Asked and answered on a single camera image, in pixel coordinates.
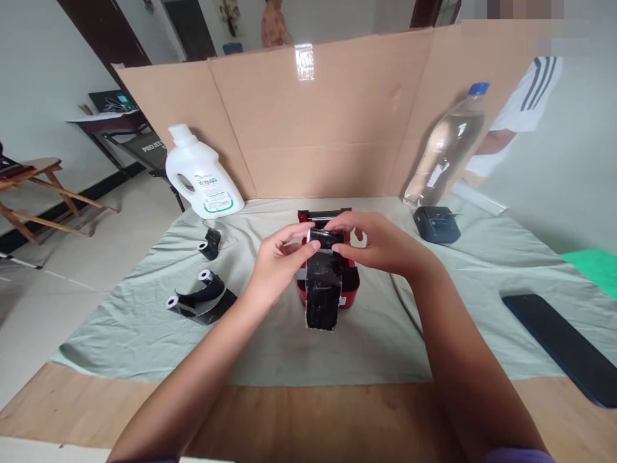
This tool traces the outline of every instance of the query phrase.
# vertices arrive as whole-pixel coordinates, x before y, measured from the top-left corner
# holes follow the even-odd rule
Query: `light green cloth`
[[[537,293],[613,362],[617,303],[507,217],[492,217],[456,197],[447,201],[462,236],[426,243],[444,262],[463,301],[512,379],[563,372],[501,302]],[[237,295],[245,288],[260,241],[295,223],[297,211],[352,207],[376,210],[418,238],[411,212],[396,197],[263,199],[207,225],[221,231],[219,257],[197,252],[206,227],[184,213],[51,361],[86,374],[162,380],[210,329],[165,310],[166,299],[190,291],[209,268]],[[243,353],[230,383],[326,386],[430,381],[413,295],[398,276],[360,266],[354,305],[339,312],[334,332],[307,329],[295,283],[284,292]]]

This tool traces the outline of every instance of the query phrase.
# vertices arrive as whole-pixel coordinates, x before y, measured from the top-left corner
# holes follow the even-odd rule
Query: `plastic water bottle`
[[[482,101],[489,85],[472,85],[467,98],[435,125],[418,170],[405,190],[403,203],[407,206],[434,206],[442,198],[448,180],[480,137],[484,126]]]

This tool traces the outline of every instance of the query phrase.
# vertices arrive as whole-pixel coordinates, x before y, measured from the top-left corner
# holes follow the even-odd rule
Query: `bottle label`
[[[222,212],[233,207],[233,199],[225,191],[215,176],[209,174],[195,175],[195,179],[204,194],[204,209],[206,212]]]

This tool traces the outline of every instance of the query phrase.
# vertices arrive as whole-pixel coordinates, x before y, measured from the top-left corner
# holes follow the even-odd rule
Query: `green object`
[[[561,257],[611,298],[617,300],[616,255],[602,250],[585,250],[563,254]]]

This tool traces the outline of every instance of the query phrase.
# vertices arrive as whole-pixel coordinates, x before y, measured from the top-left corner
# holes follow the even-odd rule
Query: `blue bottle cap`
[[[488,82],[478,82],[477,84],[473,84],[469,89],[469,95],[484,95],[490,84]]]

